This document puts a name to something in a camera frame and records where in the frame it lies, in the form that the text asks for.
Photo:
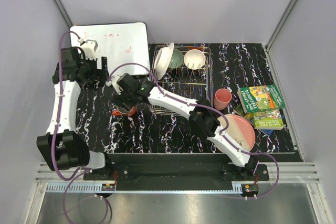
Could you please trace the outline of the orange mug white inside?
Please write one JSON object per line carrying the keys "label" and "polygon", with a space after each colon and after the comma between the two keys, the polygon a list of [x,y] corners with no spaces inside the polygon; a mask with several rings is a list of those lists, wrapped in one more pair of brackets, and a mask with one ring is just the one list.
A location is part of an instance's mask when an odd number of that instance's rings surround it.
{"label": "orange mug white inside", "polygon": [[123,107],[117,106],[115,110],[113,110],[112,115],[113,116],[132,116],[136,112],[136,107],[134,106],[132,109],[125,109]]}

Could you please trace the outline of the large white plate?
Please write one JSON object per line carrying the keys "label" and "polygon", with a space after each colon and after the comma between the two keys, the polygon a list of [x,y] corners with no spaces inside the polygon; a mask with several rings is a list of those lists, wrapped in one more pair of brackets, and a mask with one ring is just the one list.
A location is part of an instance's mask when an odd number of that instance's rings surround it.
{"label": "large white plate", "polygon": [[166,73],[172,58],[173,50],[174,43],[172,42],[168,46],[161,48],[157,53],[154,62],[154,70],[158,80],[161,80]]}

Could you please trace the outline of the green ceramic bowl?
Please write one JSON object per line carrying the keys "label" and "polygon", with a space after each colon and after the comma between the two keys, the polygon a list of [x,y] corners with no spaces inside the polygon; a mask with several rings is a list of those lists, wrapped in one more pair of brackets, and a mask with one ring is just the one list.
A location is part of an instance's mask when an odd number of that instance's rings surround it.
{"label": "green ceramic bowl", "polygon": [[172,57],[171,57],[171,61],[170,61],[170,64],[169,64],[169,68],[170,69],[179,68],[183,64],[183,62],[184,62],[184,56],[183,56],[182,52],[180,52],[177,49],[174,49]]}

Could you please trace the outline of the wire dish rack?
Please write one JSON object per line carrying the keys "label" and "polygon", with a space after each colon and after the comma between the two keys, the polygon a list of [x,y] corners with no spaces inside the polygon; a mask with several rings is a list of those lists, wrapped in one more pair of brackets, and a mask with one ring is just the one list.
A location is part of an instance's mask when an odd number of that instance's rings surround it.
{"label": "wire dish rack", "polygon": [[176,64],[174,67],[168,67],[166,73],[159,85],[172,93],[189,99],[207,99],[210,105],[213,105],[213,71],[212,71],[212,53],[209,47],[204,44],[183,45],[177,44],[174,49],[185,55],[188,51],[197,49],[205,55],[205,63],[198,69],[190,69],[188,65]]}

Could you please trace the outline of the small white bowl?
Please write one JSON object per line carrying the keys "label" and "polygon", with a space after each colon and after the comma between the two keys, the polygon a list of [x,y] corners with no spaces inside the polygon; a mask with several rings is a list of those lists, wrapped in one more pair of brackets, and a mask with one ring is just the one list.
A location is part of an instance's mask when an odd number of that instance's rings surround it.
{"label": "small white bowl", "polygon": [[184,55],[184,64],[188,69],[197,70],[205,65],[205,55],[197,49],[189,50]]}

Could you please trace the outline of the pink cream floral plate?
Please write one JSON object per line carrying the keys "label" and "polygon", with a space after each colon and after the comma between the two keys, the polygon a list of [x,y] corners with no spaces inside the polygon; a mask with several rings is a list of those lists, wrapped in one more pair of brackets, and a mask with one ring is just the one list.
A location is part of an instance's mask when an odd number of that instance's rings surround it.
{"label": "pink cream floral plate", "polygon": [[223,127],[226,127],[227,134],[242,148],[250,152],[253,149],[256,140],[255,131],[252,125],[243,117],[236,114],[227,114],[225,117],[228,120],[228,126],[222,116],[217,119]]}

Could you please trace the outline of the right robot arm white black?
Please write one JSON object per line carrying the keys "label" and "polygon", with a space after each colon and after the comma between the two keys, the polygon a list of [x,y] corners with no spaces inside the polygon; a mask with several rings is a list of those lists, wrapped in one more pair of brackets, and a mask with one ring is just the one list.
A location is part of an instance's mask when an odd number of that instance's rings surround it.
{"label": "right robot arm white black", "polygon": [[256,176],[258,159],[253,158],[227,133],[229,122],[226,121],[223,126],[218,120],[219,112],[209,106],[207,100],[184,98],[163,89],[157,82],[147,79],[140,81],[128,73],[121,76],[111,75],[107,85],[115,89],[113,103],[125,110],[146,103],[163,107],[186,118],[192,134],[214,143],[238,167],[242,179],[250,180]]}

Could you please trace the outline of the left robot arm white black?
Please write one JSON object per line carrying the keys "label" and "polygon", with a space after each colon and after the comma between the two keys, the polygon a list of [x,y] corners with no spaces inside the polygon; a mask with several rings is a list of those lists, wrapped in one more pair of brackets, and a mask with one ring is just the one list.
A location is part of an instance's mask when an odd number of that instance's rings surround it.
{"label": "left robot arm white black", "polygon": [[107,59],[102,58],[98,68],[97,43],[93,40],[81,46],[63,48],[60,61],[52,76],[55,90],[53,115],[46,134],[36,144],[52,171],[87,167],[103,180],[113,175],[112,165],[104,153],[89,150],[76,130],[77,102],[81,87],[88,82],[105,82],[108,76]]}

